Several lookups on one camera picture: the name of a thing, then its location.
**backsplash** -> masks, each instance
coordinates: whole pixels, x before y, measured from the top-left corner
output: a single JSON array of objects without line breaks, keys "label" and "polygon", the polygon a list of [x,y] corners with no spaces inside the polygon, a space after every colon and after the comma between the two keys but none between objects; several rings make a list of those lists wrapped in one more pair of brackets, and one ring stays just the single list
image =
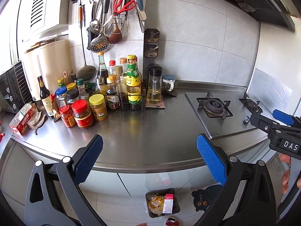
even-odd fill
[{"label": "backsplash", "polygon": [[[88,36],[86,29],[89,27],[91,21],[91,10],[92,5],[90,0],[82,0],[82,4],[85,5],[85,25],[82,27],[83,33],[83,42],[85,49],[85,57],[88,65],[94,65],[98,68],[98,55],[87,49],[88,46]],[[79,68],[84,66],[84,59],[82,53],[82,41],[80,28],[78,25],[78,6],[77,3],[69,4],[69,41],[70,41],[70,52],[71,52],[71,61],[73,71],[76,72]],[[112,14],[112,0],[111,6],[107,18]],[[132,9],[128,13],[128,25],[127,25],[127,34],[118,44],[112,45],[111,49],[104,53],[104,60],[106,66],[109,67],[110,60],[116,60],[116,63],[119,64],[119,59],[126,57],[129,54],[135,54],[138,57],[138,67],[142,69],[143,62],[143,39],[144,34],[140,30],[139,21],[136,15],[136,10]]]},{"label": "backsplash", "polygon": [[224,0],[147,0],[146,28],[160,31],[153,61],[178,80],[248,86],[260,23]]}]

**beige container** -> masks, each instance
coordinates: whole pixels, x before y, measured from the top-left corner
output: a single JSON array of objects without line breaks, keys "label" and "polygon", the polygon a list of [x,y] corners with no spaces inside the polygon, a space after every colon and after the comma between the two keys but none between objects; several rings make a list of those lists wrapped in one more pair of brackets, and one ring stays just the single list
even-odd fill
[{"label": "beige container", "polygon": [[72,73],[69,40],[58,40],[40,46],[22,56],[25,78],[34,100],[40,100],[38,76],[43,76],[44,84],[50,93],[58,88],[58,79],[64,72]]}]

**human hand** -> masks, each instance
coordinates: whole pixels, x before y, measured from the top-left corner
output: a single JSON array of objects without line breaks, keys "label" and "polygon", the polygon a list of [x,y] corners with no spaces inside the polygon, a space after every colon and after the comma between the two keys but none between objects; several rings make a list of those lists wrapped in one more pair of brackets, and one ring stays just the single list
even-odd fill
[{"label": "human hand", "polygon": [[[290,156],[281,154],[279,159],[290,164]],[[288,190],[288,180],[290,179],[290,169],[288,169],[282,176],[282,193],[285,194]],[[297,181],[297,187],[301,189],[301,178]]]}]

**gas stove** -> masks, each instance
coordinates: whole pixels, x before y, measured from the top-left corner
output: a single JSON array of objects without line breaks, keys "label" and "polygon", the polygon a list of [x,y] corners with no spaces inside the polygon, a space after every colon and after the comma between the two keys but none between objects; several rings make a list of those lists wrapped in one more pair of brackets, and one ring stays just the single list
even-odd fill
[{"label": "gas stove", "polygon": [[255,129],[249,123],[252,113],[268,116],[259,101],[253,101],[243,92],[187,92],[185,95],[211,139]]}]

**red-handled scissors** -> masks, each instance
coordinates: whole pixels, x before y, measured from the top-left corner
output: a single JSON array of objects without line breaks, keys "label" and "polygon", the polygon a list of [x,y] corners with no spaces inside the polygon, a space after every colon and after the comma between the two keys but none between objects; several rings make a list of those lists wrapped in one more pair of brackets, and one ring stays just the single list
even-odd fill
[{"label": "red-handled scissors", "polygon": [[108,24],[108,27],[110,27],[113,23],[114,18],[116,18],[119,14],[129,11],[136,7],[135,1],[129,1],[127,4],[125,4],[120,10],[118,10],[119,7],[121,7],[123,0],[114,0],[113,1],[113,14],[107,19],[107,21],[103,24],[103,27],[105,27]]}]

